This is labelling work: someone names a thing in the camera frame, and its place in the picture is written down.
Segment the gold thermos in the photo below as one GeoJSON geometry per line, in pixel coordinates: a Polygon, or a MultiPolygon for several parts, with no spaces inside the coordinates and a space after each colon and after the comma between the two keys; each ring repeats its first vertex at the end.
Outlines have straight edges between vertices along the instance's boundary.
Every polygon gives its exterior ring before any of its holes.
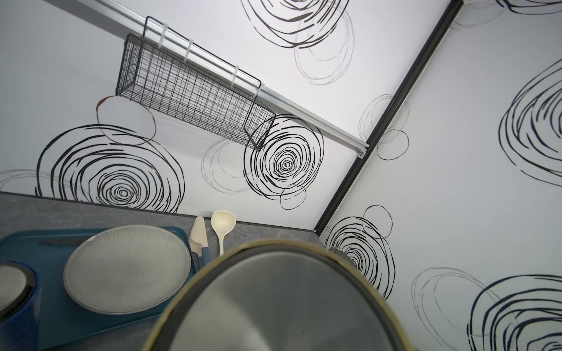
{"type": "Polygon", "coordinates": [[[176,294],[145,350],[411,350],[381,294],[341,256],[290,240],[241,245],[176,294]]]}

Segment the blue thermos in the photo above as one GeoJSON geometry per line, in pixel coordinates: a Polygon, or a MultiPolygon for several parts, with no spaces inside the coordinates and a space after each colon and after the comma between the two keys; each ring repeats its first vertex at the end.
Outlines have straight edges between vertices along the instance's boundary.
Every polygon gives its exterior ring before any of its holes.
{"type": "Polygon", "coordinates": [[[41,278],[14,261],[1,263],[1,349],[37,350],[41,278]]]}

